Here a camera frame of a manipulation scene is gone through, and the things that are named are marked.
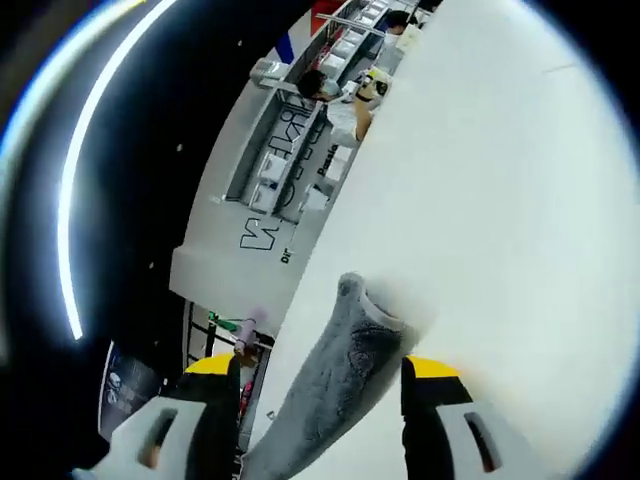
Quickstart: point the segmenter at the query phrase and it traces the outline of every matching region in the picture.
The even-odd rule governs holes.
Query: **black hair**
[[[313,98],[316,93],[320,92],[323,81],[324,74],[320,70],[312,69],[305,72],[296,85],[300,95],[305,98]]]
[[[407,25],[417,25],[418,19],[415,15],[411,15],[411,18],[409,18],[408,12],[391,10],[385,17],[385,23],[387,24],[387,28],[406,27]]]

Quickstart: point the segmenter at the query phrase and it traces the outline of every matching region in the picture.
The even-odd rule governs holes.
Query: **gray fluffy tool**
[[[359,275],[343,275],[331,319],[269,430],[243,457],[241,480],[286,480],[322,455],[383,393],[400,365],[404,332]]]

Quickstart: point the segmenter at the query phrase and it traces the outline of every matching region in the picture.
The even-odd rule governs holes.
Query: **poster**
[[[98,404],[98,433],[111,441],[113,431],[155,397],[163,379],[133,357],[123,355],[113,342],[104,366]]]

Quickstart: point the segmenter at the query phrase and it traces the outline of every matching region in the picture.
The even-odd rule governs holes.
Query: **yellow object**
[[[191,364],[185,373],[200,373],[203,375],[226,375],[229,371],[229,363],[233,358],[233,353],[223,353],[213,357],[201,358]]]
[[[444,363],[435,360],[427,360],[426,358],[409,355],[407,357],[413,364],[416,372],[416,378],[442,378],[442,377],[458,377],[458,371]]]

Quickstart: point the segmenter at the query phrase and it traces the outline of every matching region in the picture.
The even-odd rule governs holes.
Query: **face mask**
[[[384,35],[384,44],[385,46],[391,46],[398,43],[398,39],[400,35],[394,35],[393,33],[385,33]]]
[[[324,82],[322,82],[321,90],[322,93],[331,96],[340,95],[340,93],[342,92],[342,89],[340,88],[340,85],[338,85],[338,82],[336,82],[335,80],[331,80],[330,78],[327,78]]]

